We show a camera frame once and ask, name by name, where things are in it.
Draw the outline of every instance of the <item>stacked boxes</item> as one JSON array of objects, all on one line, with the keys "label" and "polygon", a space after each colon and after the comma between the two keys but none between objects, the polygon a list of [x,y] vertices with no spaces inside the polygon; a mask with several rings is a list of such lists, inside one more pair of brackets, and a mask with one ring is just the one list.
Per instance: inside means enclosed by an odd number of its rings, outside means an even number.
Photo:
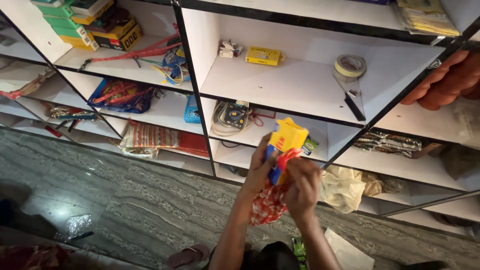
[{"label": "stacked boxes", "polygon": [[31,0],[55,33],[74,48],[130,51],[142,36],[128,10],[114,0]]}]

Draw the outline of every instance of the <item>green packet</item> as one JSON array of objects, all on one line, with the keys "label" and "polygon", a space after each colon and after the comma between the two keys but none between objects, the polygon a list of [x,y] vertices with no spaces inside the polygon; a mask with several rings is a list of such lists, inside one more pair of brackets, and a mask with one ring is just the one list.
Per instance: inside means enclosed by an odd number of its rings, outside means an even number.
[{"label": "green packet", "polygon": [[315,148],[317,148],[319,144],[320,143],[318,141],[316,141],[315,139],[310,137],[310,135],[308,135],[301,149],[303,150],[305,155],[309,156],[315,150]]}]

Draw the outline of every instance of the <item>green box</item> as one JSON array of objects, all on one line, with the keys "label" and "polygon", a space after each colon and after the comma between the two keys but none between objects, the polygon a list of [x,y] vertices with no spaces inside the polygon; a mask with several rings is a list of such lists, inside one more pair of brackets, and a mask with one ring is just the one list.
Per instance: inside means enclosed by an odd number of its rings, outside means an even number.
[{"label": "green box", "polygon": [[71,29],[71,28],[63,28],[63,27],[56,27],[52,26],[53,31],[57,33],[59,36],[68,36],[68,37],[82,37],[78,32],[77,29]]},{"label": "green box", "polygon": [[55,17],[52,15],[43,15],[43,18],[47,23],[49,23],[52,27],[63,27],[63,28],[68,28],[68,29],[77,29],[80,27],[80,24],[75,23],[71,19],[68,18],[61,18],[61,17]]},{"label": "green box", "polygon": [[75,2],[75,0],[68,0],[61,8],[52,8],[44,6],[36,6],[44,15],[52,15],[61,18],[70,18],[74,12],[70,8],[70,5]]}]

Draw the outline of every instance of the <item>shelving unit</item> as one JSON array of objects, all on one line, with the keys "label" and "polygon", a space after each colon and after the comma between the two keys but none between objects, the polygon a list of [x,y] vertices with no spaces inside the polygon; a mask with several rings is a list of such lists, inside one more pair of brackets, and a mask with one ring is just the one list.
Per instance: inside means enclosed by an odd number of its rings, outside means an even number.
[{"label": "shelving unit", "polygon": [[[317,165],[343,166],[402,180],[404,189],[400,193],[364,196],[359,213],[468,236],[468,229],[444,225],[430,213],[480,222],[480,202],[475,197],[480,194],[480,171],[454,180],[440,159],[425,156],[411,160],[351,147],[369,130],[438,143],[466,142],[464,126],[455,110],[461,102],[474,102],[459,99],[438,111],[425,110],[417,103],[399,104],[435,69],[432,63],[445,61],[478,40],[480,1],[442,0],[442,4],[462,35],[447,37],[432,46],[435,36],[410,34],[398,23],[392,7],[358,1],[118,0],[143,30],[144,36],[132,50],[175,34],[173,24],[178,25],[191,81],[174,86],[164,82],[163,75],[144,61],[140,61],[140,67],[131,59],[96,61],[79,70],[89,58],[124,52],[72,48],[28,0],[0,0],[0,15],[13,25],[0,34],[18,40],[10,47],[0,46],[0,57],[49,65],[58,73],[28,96],[17,100],[0,97],[0,124],[2,128],[55,138],[45,126],[55,128],[60,122],[50,118],[40,105],[47,101],[89,110],[99,117],[70,132],[60,128],[61,140],[115,155],[121,154],[120,149],[109,138],[123,138],[129,119],[201,135],[209,157],[163,149],[155,160],[145,162],[241,185],[245,178],[225,166],[247,169],[256,146],[272,131],[275,120],[291,117],[319,141],[310,156],[304,155]],[[245,49],[279,49],[286,60],[274,67],[246,63],[243,55],[218,57],[219,42],[228,39]],[[367,72],[358,84],[361,96],[354,99],[365,121],[355,118],[344,102],[343,89],[332,76],[333,63],[341,54],[358,55],[367,62]],[[163,56],[148,59],[162,61]],[[88,106],[86,101],[104,78],[145,83],[166,95],[153,97],[150,110],[143,114]],[[181,94],[195,96],[201,124],[184,122],[186,98]],[[236,129],[218,124],[218,103],[237,100],[248,102],[257,113],[275,113],[275,119],[261,116],[239,134],[219,135],[219,131]]]}]

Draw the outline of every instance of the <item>beige cloth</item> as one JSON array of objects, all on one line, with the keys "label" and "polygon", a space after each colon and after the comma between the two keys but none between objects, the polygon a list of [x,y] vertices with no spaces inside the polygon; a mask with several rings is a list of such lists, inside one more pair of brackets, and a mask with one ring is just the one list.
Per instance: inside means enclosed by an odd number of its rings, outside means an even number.
[{"label": "beige cloth", "polygon": [[334,165],[323,171],[320,197],[331,207],[348,214],[358,209],[365,183],[362,172]]}]

